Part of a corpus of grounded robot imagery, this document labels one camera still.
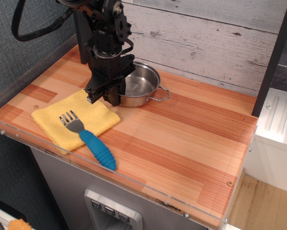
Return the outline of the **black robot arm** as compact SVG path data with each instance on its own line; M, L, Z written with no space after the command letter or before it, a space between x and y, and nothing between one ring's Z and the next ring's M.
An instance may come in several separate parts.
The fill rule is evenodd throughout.
M131 24L124 15L120 0L62 0L74 10L74 22L83 64L92 76L85 87L87 99L95 103L104 98L120 105L126 91L125 78L135 70L134 44L128 39Z

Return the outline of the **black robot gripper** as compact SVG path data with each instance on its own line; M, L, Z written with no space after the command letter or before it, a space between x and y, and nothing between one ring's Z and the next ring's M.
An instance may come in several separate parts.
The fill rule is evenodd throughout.
M125 93L125 78L135 69L132 54L111 58L98 57L93 50L86 52L88 66L92 72L91 79L85 87L87 101L95 103L101 97L112 106L120 105L120 95Z

